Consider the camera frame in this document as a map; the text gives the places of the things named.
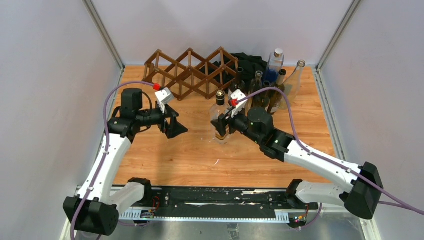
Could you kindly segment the clear glass bottle dark label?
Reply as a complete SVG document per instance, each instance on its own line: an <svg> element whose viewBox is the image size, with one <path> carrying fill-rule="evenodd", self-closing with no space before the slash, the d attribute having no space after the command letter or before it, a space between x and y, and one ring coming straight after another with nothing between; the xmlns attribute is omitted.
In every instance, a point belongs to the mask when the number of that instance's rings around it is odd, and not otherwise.
<svg viewBox="0 0 424 240"><path fill-rule="evenodd" d="M289 104L292 106L293 102L301 87L301 75L306 65L306 61L301 59L297 62L297 65L293 73L287 78L285 75L278 76L277 84L284 86L284 93L288 98Z"/></svg>

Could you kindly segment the clear bottle black cap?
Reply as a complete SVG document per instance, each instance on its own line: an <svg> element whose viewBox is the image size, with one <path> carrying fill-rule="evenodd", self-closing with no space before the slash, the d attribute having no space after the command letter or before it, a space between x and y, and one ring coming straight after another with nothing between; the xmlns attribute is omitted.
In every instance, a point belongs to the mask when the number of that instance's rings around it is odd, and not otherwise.
<svg viewBox="0 0 424 240"><path fill-rule="evenodd" d="M214 118L215 116L226 114L228 111L229 111L229 105L226 102L225 92L223 90L217 90L215 93L215 104L210 108L210 111L209 111L210 122L211 122L211 119ZM213 136L213 128L211 124L210 124L210 134L212 139L215 140ZM219 144L225 144L228 141L228 139L229 139L229 136L227 137L225 141L217 141L217 140L215 141Z"/></svg>

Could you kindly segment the green bottle silver neck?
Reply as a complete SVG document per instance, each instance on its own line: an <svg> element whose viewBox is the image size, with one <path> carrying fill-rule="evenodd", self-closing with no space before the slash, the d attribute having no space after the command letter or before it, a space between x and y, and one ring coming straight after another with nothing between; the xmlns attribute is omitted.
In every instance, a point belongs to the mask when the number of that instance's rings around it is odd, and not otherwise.
<svg viewBox="0 0 424 240"><path fill-rule="evenodd" d="M287 71L285 69L281 69L278 71L278 75L277 75L277 79L275 81L275 83L273 84L274 87L280 89L282 92L285 91L285 86L284 86L284 80L285 80L285 76L287 74ZM280 103L282 101L282 94L276 90L271 90L269 93L269 99L270 99L270 103L267 109L267 112L271 115L273 115L277 110L278 107L280 106Z"/></svg>

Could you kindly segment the dark bottle slot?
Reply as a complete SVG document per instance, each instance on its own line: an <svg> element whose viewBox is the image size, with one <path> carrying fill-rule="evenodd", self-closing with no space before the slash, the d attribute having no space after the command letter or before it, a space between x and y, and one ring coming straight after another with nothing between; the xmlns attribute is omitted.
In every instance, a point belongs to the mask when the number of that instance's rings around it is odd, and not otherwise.
<svg viewBox="0 0 424 240"><path fill-rule="evenodd" d="M236 76L234 78L234 80L231 82L229 88L228 88L228 98L231 99L232 98L232 94L236 91L236 90L240 90L242 93L246 92L245 89L245 83L242 80L242 75L244 72L244 68L243 67L238 67L236 69Z"/></svg>

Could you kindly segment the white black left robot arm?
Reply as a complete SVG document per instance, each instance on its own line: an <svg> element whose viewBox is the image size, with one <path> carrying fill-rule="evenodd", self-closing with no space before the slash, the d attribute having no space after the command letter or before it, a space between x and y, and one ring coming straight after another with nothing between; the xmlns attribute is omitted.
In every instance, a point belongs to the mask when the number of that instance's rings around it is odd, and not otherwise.
<svg viewBox="0 0 424 240"><path fill-rule="evenodd" d="M135 136L152 126L168 139L188 132L177 121L179 114L169 106L174 95L168 88L154 85L156 102L149 101L143 109L140 88L127 88L121 93L121 105L116 107L111 118L105 118L105 135L100 151L89 176L75 196L68 196L63 209L70 221L71 239L76 231L101 236L110 236L119 223L119 217L135 203L156 210L160 201L153 196L151 181L133 177L118 192L111 194L111 187L118 168L134 142Z"/></svg>

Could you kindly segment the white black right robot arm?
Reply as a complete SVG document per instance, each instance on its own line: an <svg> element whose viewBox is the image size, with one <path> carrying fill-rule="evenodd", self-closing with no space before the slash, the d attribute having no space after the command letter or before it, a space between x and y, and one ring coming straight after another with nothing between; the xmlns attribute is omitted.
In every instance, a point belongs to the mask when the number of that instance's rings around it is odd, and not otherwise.
<svg viewBox="0 0 424 240"><path fill-rule="evenodd" d="M265 156L300 166L330 181L313 183L294 179L285 192L290 208L323 203L344 207L361 219L374 217L384 188L374 164L347 162L306 145L298 137L276 128L273 116L261 107L254 107L247 114L225 110L213 116L210 123L217 137L239 132L258 144Z"/></svg>

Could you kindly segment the dark green wine bottle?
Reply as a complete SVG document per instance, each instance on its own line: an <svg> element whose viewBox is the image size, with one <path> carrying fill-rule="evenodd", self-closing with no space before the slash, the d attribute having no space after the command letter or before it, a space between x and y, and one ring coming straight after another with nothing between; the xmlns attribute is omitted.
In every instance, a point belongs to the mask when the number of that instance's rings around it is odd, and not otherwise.
<svg viewBox="0 0 424 240"><path fill-rule="evenodd" d="M253 97L252 107L261 107L267 109L270 104L269 90L257 94Z"/></svg>

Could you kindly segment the blue square glass bottle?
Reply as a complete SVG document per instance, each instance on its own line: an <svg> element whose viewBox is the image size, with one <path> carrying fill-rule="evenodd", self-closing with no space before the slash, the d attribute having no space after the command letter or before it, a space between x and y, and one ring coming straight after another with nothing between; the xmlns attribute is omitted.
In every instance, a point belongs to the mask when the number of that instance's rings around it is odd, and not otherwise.
<svg viewBox="0 0 424 240"><path fill-rule="evenodd" d="M284 64L284 51L281 48L276 48L271 52L267 62L265 72L263 74L263 81L275 83L277 81L279 71L283 68Z"/></svg>

